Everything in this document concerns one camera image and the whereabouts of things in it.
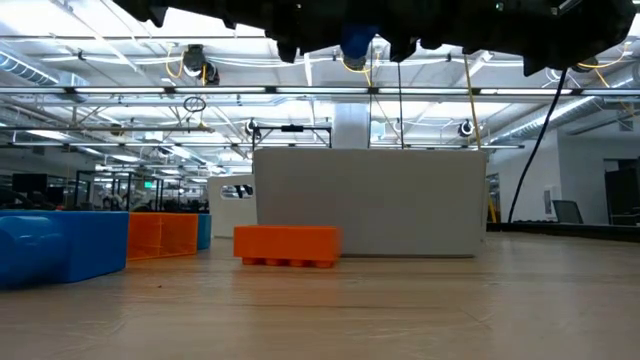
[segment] security camera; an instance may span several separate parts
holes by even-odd
[[[458,135],[461,137],[469,137],[471,134],[473,134],[473,124],[471,124],[469,120],[465,120],[465,122],[458,127]]]

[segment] white column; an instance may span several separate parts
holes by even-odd
[[[369,105],[335,104],[333,147],[366,149],[369,145]]]

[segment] hanging wire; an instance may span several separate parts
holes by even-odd
[[[478,127],[478,117],[476,114],[475,99],[473,97],[473,87],[471,86],[471,72],[469,71],[469,59],[467,58],[467,55],[464,56],[464,72],[467,77],[467,89],[469,91],[469,101],[471,102],[471,113],[473,115],[473,127],[476,133],[476,142],[478,144],[478,151],[480,151],[482,149],[482,139],[480,138],[480,128]],[[496,209],[493,205],[493,199],[491,198],[491,194],[487,194],[487,197],[489,198],[489,213],[491,214],[491,221],[496,224],[498,222],[498,218],[496,217]]]

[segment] orange lego brick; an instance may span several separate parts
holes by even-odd
[[[237,226],[233,254],[243,264],[332,267],[340,256],[342,232],[330,226]]]

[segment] blue block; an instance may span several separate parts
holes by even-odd
[[[198,214],[198,250],[211,246],[211,215]]]
[[[76,282],[122,270],[128,226],[126,212],[1,211],[0,286]]]

